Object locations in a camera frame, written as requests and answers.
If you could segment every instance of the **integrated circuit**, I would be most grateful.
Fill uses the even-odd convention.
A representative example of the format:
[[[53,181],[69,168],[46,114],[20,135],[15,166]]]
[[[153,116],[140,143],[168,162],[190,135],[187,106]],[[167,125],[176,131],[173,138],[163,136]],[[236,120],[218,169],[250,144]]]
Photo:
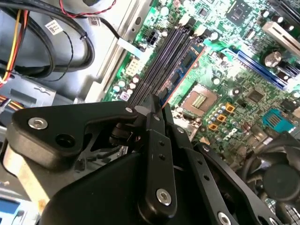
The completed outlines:
[[[252,8],[243,0],[235,1],[229,8],[226,18],[237,26],[241,26]]]
[[[202,9],[200,9],[200,11],[199,11],[199,15],[201,15],[201,16],[203,16],[203,17],[206,17],[207,11],[206,11],[204,8],[202,8]]]
[[[211,90],[197,84],[183,102],[183,108],[197,116],[203,116],[216,102],[218,96]]]
[[[248,94],[247,97],[254,103],[258,103],[264,97],[264,95],[257,90],[253,90]]]

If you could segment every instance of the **black fan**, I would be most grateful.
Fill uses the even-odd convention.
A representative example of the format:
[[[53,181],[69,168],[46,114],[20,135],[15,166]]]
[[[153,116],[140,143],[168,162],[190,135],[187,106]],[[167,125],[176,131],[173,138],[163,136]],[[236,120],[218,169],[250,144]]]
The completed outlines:
[[[276,201],[276,216],[291,223],[285,205],[300,212],[300,142],[282,133],[245,162],[241,178],[262,201]]]

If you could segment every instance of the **silver screw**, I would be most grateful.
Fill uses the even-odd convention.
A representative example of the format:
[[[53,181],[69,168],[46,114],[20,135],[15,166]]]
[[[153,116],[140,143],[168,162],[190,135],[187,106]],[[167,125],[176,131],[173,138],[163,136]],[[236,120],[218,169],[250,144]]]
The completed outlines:
[[[177,130],[182,134],[184,133],[184,130],[181,127],[178,127]]]
[[[160,121],[160,118],[159,118],[157,115],[154,115],[153,117],[154,117],[154,119],[156,119],[157,121]]]
[[[273,218],[270,217],[270,221],[273,225],[278,225],[278,223],[276,222],[276,220],[274,220]]]
[[[48,123],[43,118],[34,117],[28,121],[28,125],[36,130],[43,130],[48,127]]]
[[[230,219],[225,213],[219,212],[217,214],[217,217],[219,218],[222,225],[231,225]]]
[[[202,147],[203,147],[203,149],[204,149],[205,151],[210,151],[210,149],[207,148],[205,145],[203,145]]]
[[[169,206],[172,202],[172,198],[166,190],[160,188],[156,191],[156,198],[160,203],[162,203],[165,206]]]
[[[133,113],[133,111],[132,111],[132,109],[131,109],[131,108],[129,108],[129,107],[126,107],[125,109],[126,109],[126,111],[127,111],[127,112],[129,112],[129,113]]]

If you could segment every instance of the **green circuit board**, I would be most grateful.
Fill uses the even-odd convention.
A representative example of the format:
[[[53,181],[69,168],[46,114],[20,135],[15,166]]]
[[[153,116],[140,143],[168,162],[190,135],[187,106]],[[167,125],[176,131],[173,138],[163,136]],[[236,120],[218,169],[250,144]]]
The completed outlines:
[[[292,1],[290,4],[294,8],[300,7],[300,1]],[[162,15],[162,8],[166,7],[169,13]],[[237,11],[238,8],[243,11],[242,15]],[[263,16],[265,11],[270,15]],[[266,0],[157,0],[154,1],[134,42],[136,46],[146,46],[146,39],[151,30],[156,29],[160,34],[157,43],[151,47],[148,61],[137,70],[140,79],[143,78],[144,72],[165,39],[163,32],[172,28],[178,19],[186,14],[196,20],[195,30],[204,26],[217,32],[219,39],[204,42],[206,48],[202,56],[173,94],[169,104],[177,118],[176,121],[182,120],[179,125],[197,123],[198,126],[194,127],[183,126],[189,135],[193,133],[192,139],[195,142],[205,140],[216,151],[222,153],[229,164],[241,161],[242,157],[238,156],[237,149],[240,146],[247,149],[253,144],[249,141],[250,127],[256,124],[262,129],[268,129],[263,122],[263,116],[272,108],[283,110],[282,102],[285,100],[298,102],[298,96],[295,95],[298,86],[289,91],[280,90],[235,58],[229,56],[224,61],[220,57],[220,51],[225,47],[235,46],[259,63],[266,53],[274,50],[280,51],[282,58],[291,64],[295,64],[298,59],[262,30],[263,24],[277,15]],[[297,39],[300,30],[294,29],[290,34]],[[123,81],[121,89],[125,89],[132,83],[133,76],[126,73],[131,60],[132,55],[129,53],[104,101],[120,100],[122,90],[114,91],[114,87],[120,81]],[[274,68],[270,68],[270,71],[275,73]],[[201,116],[186,106],[187,99],[197,87],[208,91],[216,99]],[[202,98],[197,99],[198,101],[206,100],[205,96],[199,95],[199,97]],[[230,112],[223,110],[218,113],[220,108],[228,106],[231,106]],[[210,119],[216,113],[224,115],[225,119],[222,122],[214,122],[217,128],[211,129]],[[288,112],[283,114],[295,127],[298,126],[298,118]]]

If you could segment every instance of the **motherboard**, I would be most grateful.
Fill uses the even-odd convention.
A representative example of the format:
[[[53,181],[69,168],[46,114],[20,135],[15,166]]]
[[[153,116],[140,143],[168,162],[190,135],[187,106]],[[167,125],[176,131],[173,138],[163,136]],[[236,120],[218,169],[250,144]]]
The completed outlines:
[[[169,103],[233,169],[300,118],[300,1],[155,0],[103,101]]]

